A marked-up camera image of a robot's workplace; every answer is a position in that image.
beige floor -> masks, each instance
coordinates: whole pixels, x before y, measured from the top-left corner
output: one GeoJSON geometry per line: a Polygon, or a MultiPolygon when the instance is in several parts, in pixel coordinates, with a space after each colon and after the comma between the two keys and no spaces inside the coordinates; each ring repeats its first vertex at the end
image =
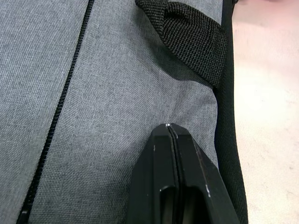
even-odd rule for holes
{"type": "Polygon", "coordinates": [[[251,224],[299,224],[299,0],[240,0],[235,121],[251,224]]]}

white surface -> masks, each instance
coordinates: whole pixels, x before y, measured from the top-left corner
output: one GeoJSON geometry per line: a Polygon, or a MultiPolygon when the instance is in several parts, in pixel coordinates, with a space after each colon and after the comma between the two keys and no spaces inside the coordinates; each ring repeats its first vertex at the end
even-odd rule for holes
{"type": "Polygon", "coordinates": [[[235,121],[251,224],[299,224],[299,0],[240,0],[235,121]]]}

black webbing strap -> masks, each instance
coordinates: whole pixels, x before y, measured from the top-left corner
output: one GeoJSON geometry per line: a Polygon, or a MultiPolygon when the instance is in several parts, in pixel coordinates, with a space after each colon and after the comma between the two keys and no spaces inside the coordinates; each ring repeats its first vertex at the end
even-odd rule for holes
{"type": "Polygon", "coordinates": [[[228,38],[221,26],[183,3],[168,0],[135,2],[170,51],[217,88],[228,47],[228,38]]]}

gray woven fabric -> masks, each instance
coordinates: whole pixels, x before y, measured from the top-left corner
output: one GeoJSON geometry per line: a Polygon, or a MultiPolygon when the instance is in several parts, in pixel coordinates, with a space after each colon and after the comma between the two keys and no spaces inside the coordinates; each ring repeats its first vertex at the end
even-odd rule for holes
{"type": "Polygon", "coordinates": [[[15,223],[61,95],[87,1],[0,1],[0,223],[15,223]]]}
{"type": "Polygon", "coordinates": [[[216,120],[212,89],[171,56],[134,1],[96,0],[30,222],[122,223],[151,130],[187,128],[217,164],[216,120]]]}

black zipper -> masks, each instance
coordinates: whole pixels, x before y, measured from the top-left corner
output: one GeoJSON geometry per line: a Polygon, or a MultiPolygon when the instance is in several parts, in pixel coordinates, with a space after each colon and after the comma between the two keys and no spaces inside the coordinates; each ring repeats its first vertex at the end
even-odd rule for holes
{"type": "Polygon", "coordinates": [[[78,55],[79,55],[79,51],[80,51],[80,48],[81,48],[81,45],[82,45],[84,33],[85,33],[85,30],[86,30],[86,27],[87,27],[87,23],[88,23],[88,20],[89,20],[89,17],[90,17],[90,13],[91,13],[91,10],[92,10],[92,7],[93,7],[93,3],[94,3],[94,0],[89,0],[88,1],[87,8],[86,8],[85,15],[84,15],[84,19],[83,19],[82,26],[81,26],[81,30],[80,30],[80,34],[79,34],[79,38],[78,38],[78,42],[77,42],[77,46],[76,46],[75,53],[74,53],[74,56],[73,56],[73,60],[72,60],[72,63],[71,63],[71,68],[70,68],[69,73],[67,75],[67,79],[65,81],[62,94],[60,96],[57,108],[55,110],[55,114],[54,114],[50,129],[49,129],[49,132],[48,132],[48,135],[47,135],[45,145],[44,145],[43,150],[42,150],[41,157],[39,159],[39,162],[38,162],[38,165],[37,165],[37,168],[36,168],[36,172],[34,174],[31,185],[28,189],[28,192],[27,192],[27,195],[25,197],[22,209],[19,213],[17,224],[26,224],[26,223],[28,223],[30,212],[31,212],[32,205],[33,205],[33,202],[34,202],[34,198],[36,196],[38,184],[39,184],[39,181],[40,181],[41,176],[42,176],[43,166],[45,164],[46,157],[47,157],[47,154],[48,154],[48,151],[49,151],[49,147],[50,147],[52,139],[53,139],[54,131],[55,131],[55,128],[56,128],[56,125],[57,125],[62,107],[64,105],[64,100],[65,100],[65,97],[66,97],[66,94],[67,94],[67,91],[68,91],[68,88],[69,88],[69,85],[70,85],[70,82],[71,82],[71,77],[72,77],[73,72],[74,72],[75,64],[76,64],[76,61],[77,61],[77,58],[78,58],[78,55]]]}

